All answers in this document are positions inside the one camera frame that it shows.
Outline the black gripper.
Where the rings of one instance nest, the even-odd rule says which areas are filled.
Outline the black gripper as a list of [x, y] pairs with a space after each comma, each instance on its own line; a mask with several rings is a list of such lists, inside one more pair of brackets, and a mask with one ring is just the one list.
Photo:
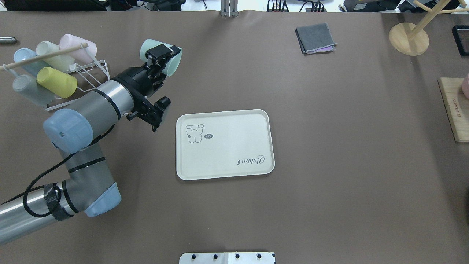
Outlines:
[[160, 44], [146, 51], [147, 68], [129, 67], [112, 80], [135, 89], [141, 95], [152, 96], [163, 86], [165, 75], [171, 77], [176, 72], [180, 61], [180, 47]]

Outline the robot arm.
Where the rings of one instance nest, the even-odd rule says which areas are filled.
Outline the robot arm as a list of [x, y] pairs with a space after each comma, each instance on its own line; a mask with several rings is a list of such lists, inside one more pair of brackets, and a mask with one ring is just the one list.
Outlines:
[[43, 123], [62, 161], [41, 173], [25, 191], [1, 205], [1, 244], [72, 218], [89, 217], [115, 208], [122, 197], [99, 141], [122, 118], [139, 118], [155, 132], [171, 101], [149, 102], [174, 74], [182, 48], [147, 40], [140, 67], [129, 67], [60, 110]]

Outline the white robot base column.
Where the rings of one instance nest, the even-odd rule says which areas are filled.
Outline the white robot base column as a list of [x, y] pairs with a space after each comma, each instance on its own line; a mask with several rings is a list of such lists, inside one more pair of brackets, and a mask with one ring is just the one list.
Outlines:
[[204, 252], [183, 253], [179, 264], [275, 264], [271, 252]]

